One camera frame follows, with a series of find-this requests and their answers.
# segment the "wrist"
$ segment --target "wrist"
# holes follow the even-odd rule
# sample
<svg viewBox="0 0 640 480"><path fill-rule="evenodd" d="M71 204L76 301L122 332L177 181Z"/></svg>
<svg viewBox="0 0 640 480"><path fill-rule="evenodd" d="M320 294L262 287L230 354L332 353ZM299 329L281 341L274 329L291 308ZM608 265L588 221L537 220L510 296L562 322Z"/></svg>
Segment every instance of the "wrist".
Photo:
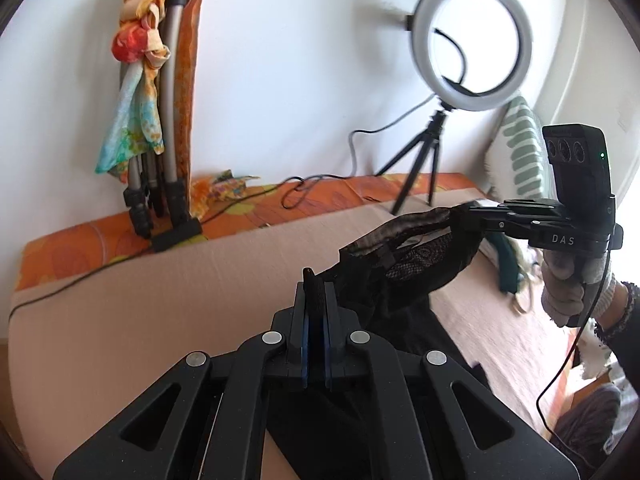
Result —
<svg viewBox="0 0 640 480"><path fill-rule="evenodd" d="M611 304L602 314L596 316L596 321L603 330L608 330L616 323L620 322L622 317L625 315L628 295L629 291L626 286L620 282L616 282Z"/></svg>

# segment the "white ring light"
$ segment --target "white ring light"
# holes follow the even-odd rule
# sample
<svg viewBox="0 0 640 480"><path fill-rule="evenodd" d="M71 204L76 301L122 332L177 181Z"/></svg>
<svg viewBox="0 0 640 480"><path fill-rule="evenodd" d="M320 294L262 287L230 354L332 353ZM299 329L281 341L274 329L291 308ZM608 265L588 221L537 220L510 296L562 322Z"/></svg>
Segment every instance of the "white ring light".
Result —
<svg viewBox="0 0 640 480"><path fill-rule="evenodd" d="M524 8L518 0L498 0L507 9L515 24L519 42L518 57L507 79L492 90L470 96L450 85L431 61L431 54L434 52L432 31L440 12L448 1L420 0L415 9L411 32L412 51L422 78L443 102L454 108L481 112L502 106L516 95L531 64L533 39L531 25Z"/></svg>

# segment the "ring light stand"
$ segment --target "ring light stand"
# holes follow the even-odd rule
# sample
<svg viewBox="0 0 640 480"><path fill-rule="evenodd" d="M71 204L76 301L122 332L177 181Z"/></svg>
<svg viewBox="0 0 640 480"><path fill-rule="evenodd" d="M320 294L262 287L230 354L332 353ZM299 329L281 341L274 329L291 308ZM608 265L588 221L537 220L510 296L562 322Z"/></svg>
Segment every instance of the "ring light stand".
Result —
<svg viewBox="0 0 640 480"><path fill-rule="evenodd" d="M433 92L439 97L441 110L431 118L424 131L415 136L396 156L394 156L376 174L386 173L396 165L415 146L422 144L414 165L407 176L404 186L391 209L393 215L398 214L404 200L414 186L430 151L433 149L433 163L431 167L431 182L429 187L429 205L432 205L435 181L438 173L440 158L440 134L448 112L459 108L472 112L492 110L510 101L518 92L529 71L531 64L532 32L529 19L524 8L517 0L498 0L507 9L515 24L518 34L518 55L511 73L497 87L487 91L474 93L464 88L460 83L444 77L436 68L433 59L434 34L436 20L442 9L450 0L420 0L414 14L407 17L407 29L411 32L411 46L414 62L420 75Z"/></svg>

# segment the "orange floral tablecloth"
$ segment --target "orange floral tablecloth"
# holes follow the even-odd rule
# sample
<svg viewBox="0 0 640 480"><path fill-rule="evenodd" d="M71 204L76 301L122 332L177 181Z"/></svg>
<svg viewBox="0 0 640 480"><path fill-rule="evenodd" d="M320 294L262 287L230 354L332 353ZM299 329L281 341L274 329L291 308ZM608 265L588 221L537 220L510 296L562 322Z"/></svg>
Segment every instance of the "orange floral tablecloth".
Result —
<svg viewBox="0 0 640 480"><path fill-rule="evenodd" d="M224 214L203 225L208 239L229 236L243 231L290 222L309 216L358 207L370 201L394 200L404 182L402 174L359 176L349 180L323 180L295 209L284 209L283 195L296 183L287 184L272 193L236 204ZM418 176L412 194L426 193L429 175ZM439 190L465 189L475 185L458 173L438 176ZM254 194L268 187L250 187ZM293 193L287 203L300 196ZM228 202L210 204L205 220L226 207ZM170 227L167 216L154 218L155 234ZM125 258L148 247L148 240L136 236L127 212L80 224L29 242L20 263L20 275L15 290L23 290L42 283L89 272L114 259Z"/></svg>

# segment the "gray pants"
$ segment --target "gray pants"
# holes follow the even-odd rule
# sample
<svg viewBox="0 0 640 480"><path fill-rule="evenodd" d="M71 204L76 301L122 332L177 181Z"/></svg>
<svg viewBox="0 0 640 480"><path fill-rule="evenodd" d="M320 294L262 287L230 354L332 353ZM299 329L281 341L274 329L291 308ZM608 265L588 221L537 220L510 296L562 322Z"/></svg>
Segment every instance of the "gray pants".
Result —
<svg viewBox="0 0 640 480"><path fill-rule="evenodd" d="M614 384L603 384L556 424L556 434L570 449L555 437L551 443L575 464L582 480L590 478L607 458L603 447L620 412L620 400Z"/></svg>

